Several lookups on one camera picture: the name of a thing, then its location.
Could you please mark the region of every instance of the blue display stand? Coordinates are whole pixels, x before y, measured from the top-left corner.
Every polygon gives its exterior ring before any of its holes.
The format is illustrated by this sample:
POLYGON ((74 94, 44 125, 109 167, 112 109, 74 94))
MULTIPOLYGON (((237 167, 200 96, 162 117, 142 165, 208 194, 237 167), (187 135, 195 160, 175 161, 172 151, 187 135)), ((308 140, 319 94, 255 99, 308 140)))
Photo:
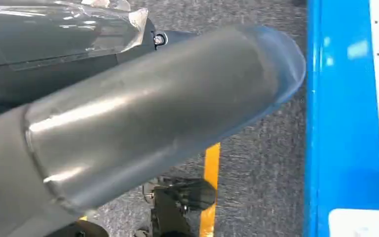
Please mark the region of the blue display stand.
POLYGON ((308 3, 306 237, 337 208, 379 210, 379 117, 368 0, 308 3), (365 45, 357 57, 349 50, 365 45))

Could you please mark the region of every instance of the yellow floor stripe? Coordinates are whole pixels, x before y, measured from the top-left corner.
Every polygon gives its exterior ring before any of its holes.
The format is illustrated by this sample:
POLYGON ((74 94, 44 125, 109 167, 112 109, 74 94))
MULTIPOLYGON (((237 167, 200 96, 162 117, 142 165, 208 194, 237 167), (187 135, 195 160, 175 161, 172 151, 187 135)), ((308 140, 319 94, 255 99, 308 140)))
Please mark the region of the yellow floor stripe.
MULTIPOLYGON (((204 179, 217 190, 219 180, 220 143, 217 143, 205 151, 204 179)), ((212 237, 214 235, 214 218, 216 216, 216 204, 210 206, 201 213, 200 237, 212 237)))

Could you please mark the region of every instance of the clear plastic wrap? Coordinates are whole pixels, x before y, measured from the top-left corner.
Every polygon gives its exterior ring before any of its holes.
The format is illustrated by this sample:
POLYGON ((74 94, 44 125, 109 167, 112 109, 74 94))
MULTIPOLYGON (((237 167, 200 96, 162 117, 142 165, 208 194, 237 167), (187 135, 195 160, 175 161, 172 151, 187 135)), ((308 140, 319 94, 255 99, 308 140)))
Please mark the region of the clear plastic wrap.
POLYGON ((13 70, 124 52, 143 40, 148 10, 66 1, 0 1, 0 65, 13 70))

